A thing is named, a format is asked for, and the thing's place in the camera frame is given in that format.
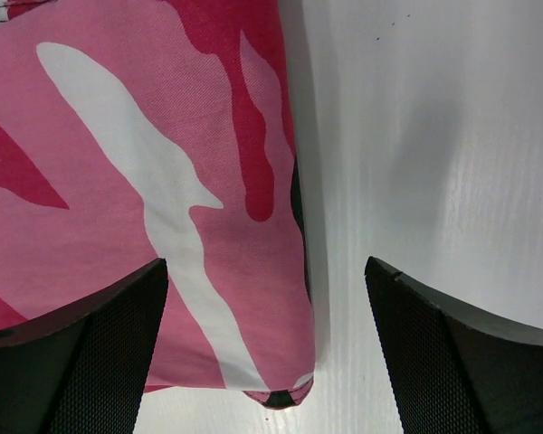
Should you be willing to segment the pink camouflage trousers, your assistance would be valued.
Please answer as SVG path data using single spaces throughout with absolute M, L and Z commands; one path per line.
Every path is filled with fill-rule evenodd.
M 275 1 L 0 1 L 0 329 L 143 264 L 146 388 L 282 410 L 315 368 Z

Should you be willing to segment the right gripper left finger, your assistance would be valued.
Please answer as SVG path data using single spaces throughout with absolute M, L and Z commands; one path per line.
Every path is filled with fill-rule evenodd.
M 131 433 L 167 298 L 167 263 L 0 330 L 0 433 Z

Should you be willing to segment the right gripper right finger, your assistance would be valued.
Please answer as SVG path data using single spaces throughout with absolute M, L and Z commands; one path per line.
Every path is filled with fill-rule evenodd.
M 405 433 L 543 433 L 543 329 L 375 257 L 365 280 Z

